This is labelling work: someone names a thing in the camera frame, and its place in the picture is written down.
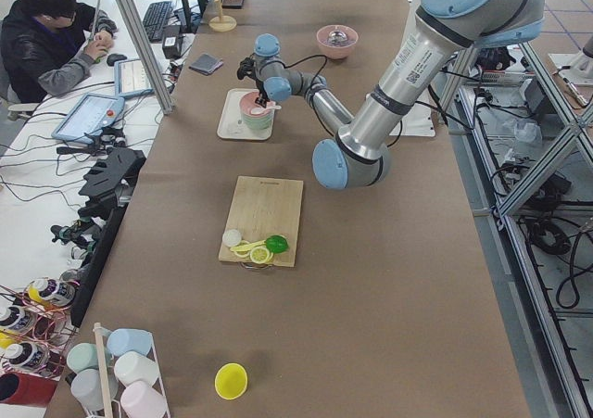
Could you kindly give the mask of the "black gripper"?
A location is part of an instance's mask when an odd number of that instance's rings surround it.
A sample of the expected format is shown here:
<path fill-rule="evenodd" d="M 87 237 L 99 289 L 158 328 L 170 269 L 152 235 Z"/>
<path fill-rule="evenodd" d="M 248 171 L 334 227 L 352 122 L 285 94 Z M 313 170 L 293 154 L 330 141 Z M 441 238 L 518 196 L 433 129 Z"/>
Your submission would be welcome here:
<path fill-rule="evenodd" d="M 239 63 L 239 67 L 236 71 L 236 76 L 237 76 L 238 80 L 244 80 L 245 78 L 248 78 L 255 83 L 255 85 L 259 91 L 259 94 L 255 100 L 255 103 L 259 107 L 265 108 L 269 103 L 269 98 L 268 98 L 267 94 L 265 93 L 265 90 L 263 87 L 263 81 L 258 76 L 257 63 L 256 63 L 256 60 L 253 55 L 251 55 L 249 57 L 245 57 Z"/>

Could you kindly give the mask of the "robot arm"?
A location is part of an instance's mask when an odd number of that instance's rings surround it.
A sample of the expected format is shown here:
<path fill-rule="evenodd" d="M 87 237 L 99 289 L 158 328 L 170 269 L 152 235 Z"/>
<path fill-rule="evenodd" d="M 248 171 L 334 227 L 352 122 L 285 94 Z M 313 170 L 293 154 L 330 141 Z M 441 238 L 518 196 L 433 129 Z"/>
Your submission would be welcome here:
<path fill-rule="evenodd" d="M 324 187 L 343 190 L 382 181 L 390 168 L 385 143 L 450 57 L 471 47 L 531 41 L 543 25 L 545 0 L 420 0 L 415 27 L 384 75 L 351 114 L 318 73 L 290 70 L 280 59 L 278 39 L 257 37 L 254 51 L 237 71 L 259 90 L 256 102 L 303 97 L 333 134 L 314 148 L 312 167 Z"/>

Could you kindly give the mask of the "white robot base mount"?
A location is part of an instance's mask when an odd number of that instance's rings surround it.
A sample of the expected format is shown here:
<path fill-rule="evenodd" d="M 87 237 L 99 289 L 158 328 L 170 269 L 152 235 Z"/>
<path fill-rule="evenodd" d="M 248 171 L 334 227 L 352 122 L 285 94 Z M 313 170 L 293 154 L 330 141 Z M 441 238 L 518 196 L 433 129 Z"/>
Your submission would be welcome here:
<path fill-rule="evenodd" d="M 371 31 L 376 39 L 371 42 L 378 52 L 378 64 L 391 68 L 391 63 L 397 56 L 415 28 L 415 10 L 419 0 L 373 0 L 370 9 L 374 16 L 370 22 Z M 431 103 L 429 94 L 424 91 L 420 95 L 421 103 L 405 115 L 397 126 L 390 132 L 390 137 L 399 133 L 403 136 L 435 136 L 433 111 L 423 103 Z"/>

